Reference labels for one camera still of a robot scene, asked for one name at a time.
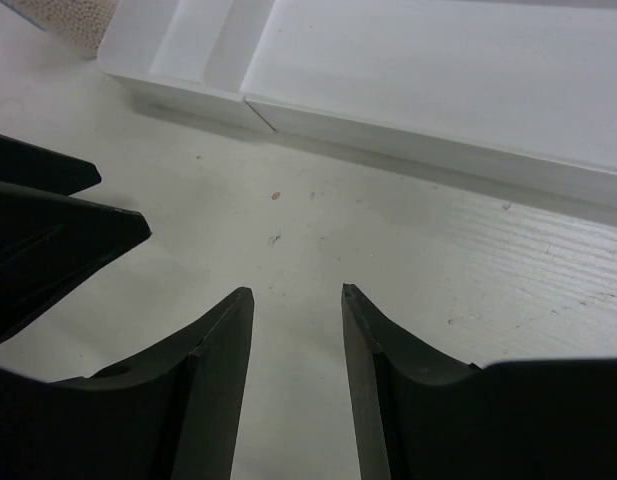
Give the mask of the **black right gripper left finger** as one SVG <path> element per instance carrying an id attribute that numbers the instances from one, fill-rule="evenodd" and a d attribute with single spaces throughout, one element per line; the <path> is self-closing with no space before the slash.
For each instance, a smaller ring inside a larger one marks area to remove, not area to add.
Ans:
<path id="1" fill-rule="evenodd" d="M 0 479 L 227 479 L 254 318 L 240 287 L 90 377 L 0 368 Z"/>

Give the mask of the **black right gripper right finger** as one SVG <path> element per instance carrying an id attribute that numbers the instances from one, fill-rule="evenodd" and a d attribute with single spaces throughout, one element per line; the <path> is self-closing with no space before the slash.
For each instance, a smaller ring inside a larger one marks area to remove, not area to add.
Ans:
<path id="1" fill-rule="evenodd" d="M 617 358 L 466 364 L 342 288 L 365 479 L 617 479 Z"/>

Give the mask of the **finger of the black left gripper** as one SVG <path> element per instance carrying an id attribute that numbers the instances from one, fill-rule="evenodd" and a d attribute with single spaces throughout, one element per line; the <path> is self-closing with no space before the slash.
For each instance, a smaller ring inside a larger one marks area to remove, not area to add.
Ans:
<path id="1" fill-rule="evenodd" d="M 101 181 L 90 162 L 0 135 L 0 182 L 68 196 Z"/>
<path id="2" fill-rule="evenodd" d="M 150 235 L 138 212 L 0 182 L 0 344 Z"/>

